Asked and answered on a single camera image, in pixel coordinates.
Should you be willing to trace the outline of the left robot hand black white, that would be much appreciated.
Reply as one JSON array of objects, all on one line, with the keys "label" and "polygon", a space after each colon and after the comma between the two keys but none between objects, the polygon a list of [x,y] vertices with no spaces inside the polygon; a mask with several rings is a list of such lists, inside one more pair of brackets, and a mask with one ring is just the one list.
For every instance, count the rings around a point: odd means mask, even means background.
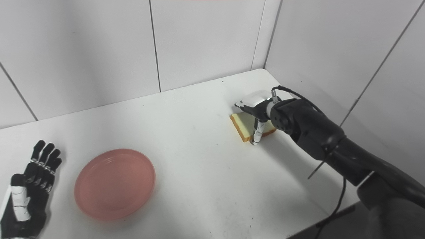
[{"label": "left robot hand black white", "polygon": [[1,208],[2,239],[36,239],[47,221],[47,203],[62,163],[53,143],[37,142],[22,174],[14,174]]}]

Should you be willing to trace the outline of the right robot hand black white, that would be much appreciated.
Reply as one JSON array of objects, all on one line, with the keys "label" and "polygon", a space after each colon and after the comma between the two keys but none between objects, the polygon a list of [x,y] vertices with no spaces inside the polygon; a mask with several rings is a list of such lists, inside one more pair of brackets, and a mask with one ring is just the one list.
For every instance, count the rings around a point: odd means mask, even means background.
[{"label": "right robot hand black white", "polygon": [[260,142],[266,124],[270,119],[269,105],[274,105],[272,93],[265,90],[255,91],[235,103],[235,107],[255,118],[251,140],[253,145]]}]

